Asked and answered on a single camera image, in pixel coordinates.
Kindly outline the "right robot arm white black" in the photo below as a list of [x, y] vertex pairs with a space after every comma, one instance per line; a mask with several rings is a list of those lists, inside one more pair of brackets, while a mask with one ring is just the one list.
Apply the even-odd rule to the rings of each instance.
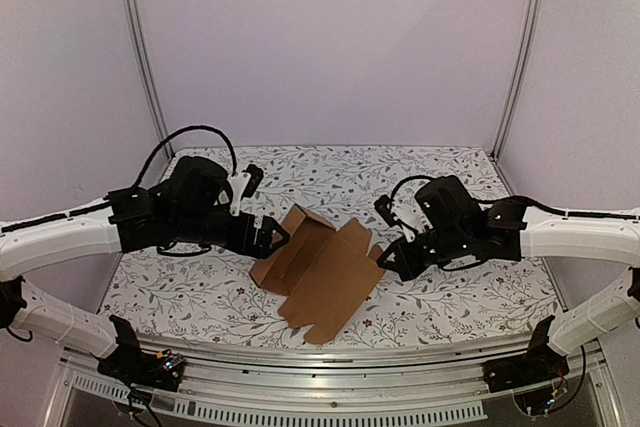
[[421, 176], [414, 199], [423, 215], [397, 202], [390, 193], [374, 208], [401, 237], [378, 258], [379, 267], [401, 280], [419, 277], [428, 267], [447, 270], [469, 258], [469, 268], [490, 260], [520, 261], [533, 257], [566, 257], [609, 261], [626, 270], [608, 287], [566, 312], [552, 315], [536, 328], [539, 344], [517, 362], [517, 374], [537, 383], [552, 371], [556, 357], [639, 316], [639, 212], [560, 209], [526, 196], [498, 200], [474, 198], [456, 176]]

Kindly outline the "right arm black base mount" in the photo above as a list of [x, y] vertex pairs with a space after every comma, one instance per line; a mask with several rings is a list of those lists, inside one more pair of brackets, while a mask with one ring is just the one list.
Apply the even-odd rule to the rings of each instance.
[[483, 380], [491, 393], [518, 389], [541, 382], [547, 386], [514, 396], [518, 409], [525, 415], [536, 417], [548, 414], [555, 405], [559, 389], [552, 380], [565, 381], [569, 366], [565, 356], [553, 351], [549, 345], [549, 329], [554, 316], [539, 322], [533, 330], [523, 354], [490, 360], [482, 364]]

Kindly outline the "brown cardboard box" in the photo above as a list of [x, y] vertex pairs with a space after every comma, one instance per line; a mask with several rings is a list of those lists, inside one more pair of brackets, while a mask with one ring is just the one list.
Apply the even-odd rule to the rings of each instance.
[[332, 341], [384, 275], [382, 248], [373, 232], [352, 218], [340, 228], [299, 205], [282, 222], [286, 245], [250, 270], [261, 289], [285, 298], [278, 308], [290, 328], [308, 327], [304, 340]]

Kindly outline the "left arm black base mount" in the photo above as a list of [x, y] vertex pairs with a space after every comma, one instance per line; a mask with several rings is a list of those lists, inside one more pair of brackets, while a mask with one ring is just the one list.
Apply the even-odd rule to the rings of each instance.
[[110, 315], [109, 321], [115, 327], [116, 348], [106, 357], [97, 357], [98, 372], [126, 386], [135, 384], [177, 392], [185, 369], [185, 357], [171, 349], [146, 353], [127, 320]]

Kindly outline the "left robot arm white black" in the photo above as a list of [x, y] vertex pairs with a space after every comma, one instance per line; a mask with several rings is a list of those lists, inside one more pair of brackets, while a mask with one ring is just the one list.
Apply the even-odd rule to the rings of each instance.
[[26, 330], [84, 350], [128, 381], [148, 373], [148, 359], [130, 323], [91, 314], [57, 299], [25, 274], [66, 261], [178, 244], [200, 253], [213, 247], [266, 259], [289, 240], [273, 218], [241, 209], [263, 178], [249, 165], [230, 174], [203, 157], [182, 157], [167, 179], [145, 189], [120, 189], [68, 212], [1, 226], [1, 326]]

